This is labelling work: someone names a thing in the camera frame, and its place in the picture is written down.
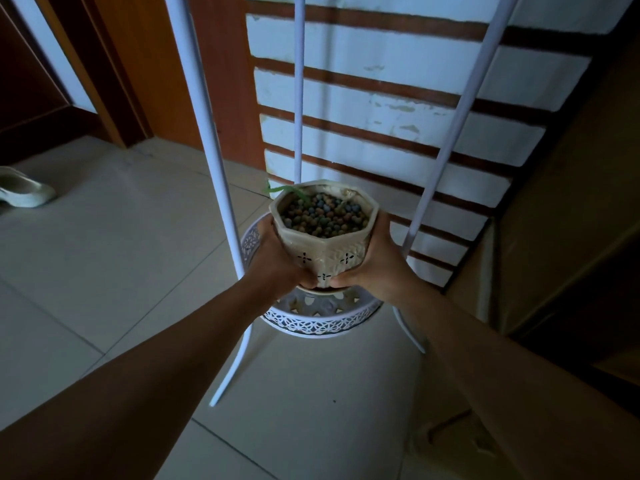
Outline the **person's left hand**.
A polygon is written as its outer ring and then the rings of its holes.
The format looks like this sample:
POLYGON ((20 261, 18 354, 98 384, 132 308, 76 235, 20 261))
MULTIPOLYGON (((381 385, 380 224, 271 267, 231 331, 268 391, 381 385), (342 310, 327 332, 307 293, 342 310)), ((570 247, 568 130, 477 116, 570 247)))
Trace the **person's left hand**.
MULTIPOLYGON (((260 300, 270 306, 293 291, 280 290, 280 257, 290 255, 284 249, 275 231, 271 214, 261 218, 257 224, 257 230, 260 236, 259 247, 253 254, 243 281, 249 284, 251 290, 257 291, 260 300)), ((292 260, 301 266, 295 259, 292 258, 292 260)))

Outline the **white slipper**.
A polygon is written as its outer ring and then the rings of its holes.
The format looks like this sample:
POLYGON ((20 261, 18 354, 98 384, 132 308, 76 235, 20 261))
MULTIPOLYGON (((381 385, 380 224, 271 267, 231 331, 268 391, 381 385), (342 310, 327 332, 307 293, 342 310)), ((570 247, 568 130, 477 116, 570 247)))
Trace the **white slipper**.
POLYGON ((34 209, 56 197, 57 193, 51 186, 37 182, 14 168, 0 166, 0 203, 34 209))

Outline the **brown wooden door frame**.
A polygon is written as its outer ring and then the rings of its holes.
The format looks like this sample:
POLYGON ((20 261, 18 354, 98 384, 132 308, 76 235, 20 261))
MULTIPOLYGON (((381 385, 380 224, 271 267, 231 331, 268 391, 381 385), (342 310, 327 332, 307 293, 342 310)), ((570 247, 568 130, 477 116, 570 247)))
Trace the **brown wooden door frame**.
POLYGON ((93 104, 98 135, 132 147, 153 131, 94 0, 35 0, 93 104))

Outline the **white metal plant stand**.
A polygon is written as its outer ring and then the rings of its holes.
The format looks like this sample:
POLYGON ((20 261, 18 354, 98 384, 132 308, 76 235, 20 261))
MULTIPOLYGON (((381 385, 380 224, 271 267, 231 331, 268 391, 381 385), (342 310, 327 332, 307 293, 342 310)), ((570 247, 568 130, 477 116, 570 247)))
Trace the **white metal plant stand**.
MULTIPOLYGON (((197 43, 193 17, 187 0, 164 0, 177 45, 180 63, 188 86, 189 97, 195 112, 198 131, 204 147, 205 158, 216 192, 224 229, 238 278, 244 275, 245 265, 258 249, 257 225, 252 225, 242 239, 236 229, 228 182, 223 165, 220 142, 211 108, 202 59, 197 43)), ((462 128, 468 119, 472 103, 482 85, 504 31, 519 0, 500 0, 477 55, 467 84, 457 104, 444 144, 438 152, 435 169, 428 178, 420 197, 415 215, 404 238, 402 254, 408 256, 418 228, 433 200, 436 189, 450 160, 462 128)), ((294 187, 301 186, 301 145, 303 115, 303 62, 305 35, 305 0, 294 0, 294 187)), ((307 289, 296 289, 286 295, 262 315, 272 327, 293 336, 325 338, 343 334, 370 318, 382 302, 366 292, 352 289, 346 294, 337 290, 324 290, 316 294, 307 289)))

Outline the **person's right forearm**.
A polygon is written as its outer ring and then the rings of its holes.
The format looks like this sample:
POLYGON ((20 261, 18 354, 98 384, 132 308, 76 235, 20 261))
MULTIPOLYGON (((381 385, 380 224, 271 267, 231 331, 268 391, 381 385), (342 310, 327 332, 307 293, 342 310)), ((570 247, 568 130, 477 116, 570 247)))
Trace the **person's right forearm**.
POLYGON ((640 420, 421 280, 388 300, 417 322, 526 480, 640 480, 640 420))

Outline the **clay pebbles in pot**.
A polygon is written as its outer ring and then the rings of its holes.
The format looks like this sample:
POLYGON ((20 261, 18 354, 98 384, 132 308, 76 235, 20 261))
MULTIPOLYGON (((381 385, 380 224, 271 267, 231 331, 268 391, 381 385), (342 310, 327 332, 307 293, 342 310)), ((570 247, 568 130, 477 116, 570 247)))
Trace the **clay pebbles in pot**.
POLYGON ((372 209, 355 195, 334 196, 320 191, 304 198, 288 194, 276 213, 285 229, 320 239, 363 231, 374 220, 372 209))

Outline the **person's left forearm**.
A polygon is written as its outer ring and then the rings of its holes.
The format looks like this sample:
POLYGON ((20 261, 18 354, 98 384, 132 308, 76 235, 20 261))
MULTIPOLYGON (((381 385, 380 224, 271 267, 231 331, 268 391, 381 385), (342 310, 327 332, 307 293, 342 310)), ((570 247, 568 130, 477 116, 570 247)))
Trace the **person's left forearm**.
POLYGON ((152 480, 244 330, 287 291, 247 276, 0 432, 0 480, 152 480))

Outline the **cream octagonal ceramic flower pot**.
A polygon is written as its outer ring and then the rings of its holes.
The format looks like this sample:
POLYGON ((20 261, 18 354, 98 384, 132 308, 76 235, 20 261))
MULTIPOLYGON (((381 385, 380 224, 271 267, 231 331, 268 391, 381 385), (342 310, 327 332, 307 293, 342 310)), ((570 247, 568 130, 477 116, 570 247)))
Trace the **cream octagonal ceramic flower pot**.
POLYGON ((363 231, 329 239, 320 239, 285 229, 276 211, 286 195, 291 193, 271 194, 274 197, 274 201, 270 205, 269 211, 274 219, 275 231, 284 248, 301 266, 312 270, 316 274, 317 286, 314 289, 329 289, 332 277, 358 266, 364 260, 380 206, 364 190, 332 180, 323 179, 292 185, 301 188, 308 195, 315 194, 318 191, 334 196, 355 195, 359 202, 372 209, 374 220, 363 231))

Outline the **person's right hand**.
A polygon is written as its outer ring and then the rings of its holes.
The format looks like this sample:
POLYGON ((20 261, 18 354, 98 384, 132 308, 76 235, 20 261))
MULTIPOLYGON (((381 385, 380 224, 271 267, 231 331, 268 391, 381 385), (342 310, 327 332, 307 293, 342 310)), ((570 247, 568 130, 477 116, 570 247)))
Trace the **person's right hand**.
POLYGON ((390 216, 382 210, 375 220, 366 256, 359 265, 372 267, 372 290, 366 291, 396 307, 404 304, 412 291, 421 290, 424 285, 393 241, 390 216))

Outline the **small green plant sprout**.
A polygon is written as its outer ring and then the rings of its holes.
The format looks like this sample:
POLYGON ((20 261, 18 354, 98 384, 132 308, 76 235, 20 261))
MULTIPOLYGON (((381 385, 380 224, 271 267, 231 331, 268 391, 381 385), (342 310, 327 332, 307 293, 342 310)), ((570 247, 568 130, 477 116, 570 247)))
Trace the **small green plant sprout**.
POLYGON ((302 200, 304 202, 311 202, 311 198, 309 197, 308 194, 303 192, 301 188, 293 186, 293 185, 281 185, 281 186, 278 186, 278 187, 271 187, 270 185, 267 185, 264 188, 264 192, 266 192, 268 194, 293 193, 300 200, 302 200))

